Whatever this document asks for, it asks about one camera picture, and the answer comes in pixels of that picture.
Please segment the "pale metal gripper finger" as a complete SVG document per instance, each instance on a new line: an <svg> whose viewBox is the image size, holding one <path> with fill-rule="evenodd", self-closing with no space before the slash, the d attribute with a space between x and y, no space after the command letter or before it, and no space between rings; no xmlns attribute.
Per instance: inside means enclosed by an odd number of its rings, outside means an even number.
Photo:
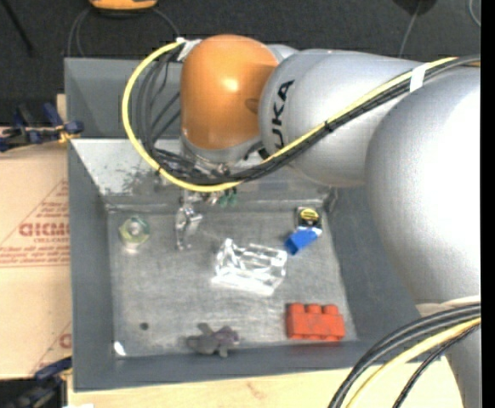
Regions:
<svg viewBox="0 0 495 408"><path fill-rule="evenodd" d="M179 208L174 218L176 247L179 251L183 251L185 249L185 231L187 224L188 219L185 215L185 210L183 208Z"/></svg>
<svg viewBox="0 0 495 408"><path fill-rule="evenodd" d="M186 246L191 248L193 237L202 221L202 214L197 211L189 211L186 214Z"/></svg>

